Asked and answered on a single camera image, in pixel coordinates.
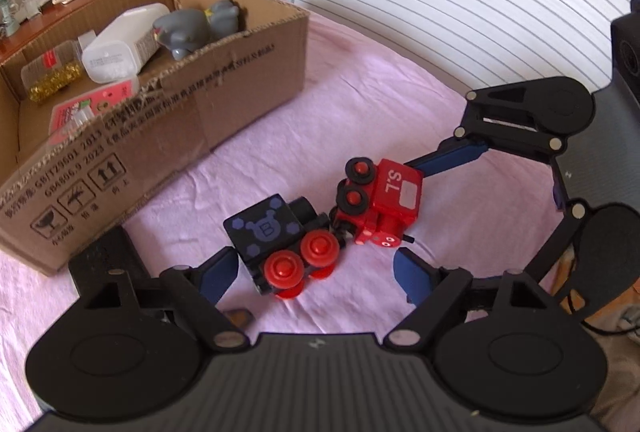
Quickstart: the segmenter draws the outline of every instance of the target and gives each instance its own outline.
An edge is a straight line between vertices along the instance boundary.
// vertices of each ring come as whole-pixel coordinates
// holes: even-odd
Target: white label
[[[402,181],[402,186],[400,187],[400,200],[399,200],[400,206],[404,208],[408,208],[409,210],[413,210],[418,200],[417,198],[418,198],[417,184],[411,183],[410,181]]]
[[[100,66],[108,66],[109,64],[120,64],[121,62],[124,62],[124,60],[124,55],[122,53],[116,53],[115,55],[109,55],[106,57],[96,57],[89,61],[89,67],[93,69]]]

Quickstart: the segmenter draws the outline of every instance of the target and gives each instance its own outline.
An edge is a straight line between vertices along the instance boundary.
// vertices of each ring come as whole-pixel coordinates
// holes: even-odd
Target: gray plush toy
[[[238,31],[240,9],[232,0],[219,0],[209,10],[176,10],[154,22],[156,40],[180,60],[209,42]]]

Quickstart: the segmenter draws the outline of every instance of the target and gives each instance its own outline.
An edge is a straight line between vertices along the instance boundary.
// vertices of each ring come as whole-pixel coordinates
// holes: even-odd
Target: white plastic box
[[[168,13],[165,5],[154,3],[115,18],[82,53],[89,78],[106,84],[137,75],[159,47],[153,23]]]

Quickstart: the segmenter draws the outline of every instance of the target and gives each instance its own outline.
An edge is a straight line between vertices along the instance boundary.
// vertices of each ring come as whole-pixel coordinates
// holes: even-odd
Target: small fan
[[[13,35],[20,28],[20,23],[14,19],[11,12],[12,0],[0,0],[0,12],[2,13],[2,24],[7,37]]]

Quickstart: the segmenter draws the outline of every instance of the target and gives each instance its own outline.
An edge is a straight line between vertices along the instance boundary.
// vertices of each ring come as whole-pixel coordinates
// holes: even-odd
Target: wrinkled fabric
[[[606,330],[618,329],[622,314],[631,306],[625,304],[592,321]],[[593,338],[607,355],[607,381],[593,409],[596,417],[612,432],[640,430],[640,344],[627,336],[597,336]]]
[[[199,265],[229,244],[224,219],[274,193],[304,195],[328,211],[349,158],[407,161],[432,152],[464,105],[413,62],[313,15],[305,90],[194,164],[124,226],[152,275]],[[425,179],[409,247],[433,265],[488,277],[522,269],[559,220],[548,167],[490,151]],[[382,337],[413,308],[392,259],[392,250],[352,244],[331,277],[286,302],[258,295],[241,266],[218,307],[249,308],[254,339],[261,331]],[[0,275],[0,431],[14,432],[40,413],[24,377],[26,354],[77,295],[67,271],[47,279],[0,255]]]

